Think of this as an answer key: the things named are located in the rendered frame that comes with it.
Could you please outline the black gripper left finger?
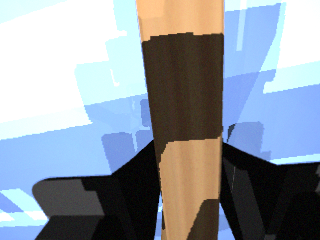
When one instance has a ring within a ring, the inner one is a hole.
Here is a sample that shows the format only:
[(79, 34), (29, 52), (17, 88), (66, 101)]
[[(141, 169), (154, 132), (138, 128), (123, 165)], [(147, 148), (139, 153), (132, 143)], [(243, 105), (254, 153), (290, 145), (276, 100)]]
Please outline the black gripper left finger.
[(160, 198), (154, 139), (110, 175), (41, 179), (31, 193), (48, 220), (117, 215), (127, 240), (154, 240)]

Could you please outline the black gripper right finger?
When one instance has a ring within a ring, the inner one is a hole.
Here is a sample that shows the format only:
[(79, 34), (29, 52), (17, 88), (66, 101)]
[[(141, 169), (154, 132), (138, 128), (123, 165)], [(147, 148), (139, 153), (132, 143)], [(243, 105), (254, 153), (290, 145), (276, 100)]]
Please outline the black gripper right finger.
[(222, 141), (220, 205), (235, 240), (275, 240), (291, 197), (320, 191), (320, 161), (274, 164)]

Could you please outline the wooden post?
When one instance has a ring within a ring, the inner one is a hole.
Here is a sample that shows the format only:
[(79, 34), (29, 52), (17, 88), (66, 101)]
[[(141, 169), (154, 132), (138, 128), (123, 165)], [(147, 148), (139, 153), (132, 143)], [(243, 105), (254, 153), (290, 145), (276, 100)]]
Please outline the wooden post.
[(165, 228), (165, 220), (164, 220), (164, 214), (163, 214), (163, 206), (162, 206), (161, 240), (167, 240), (166, 228)]

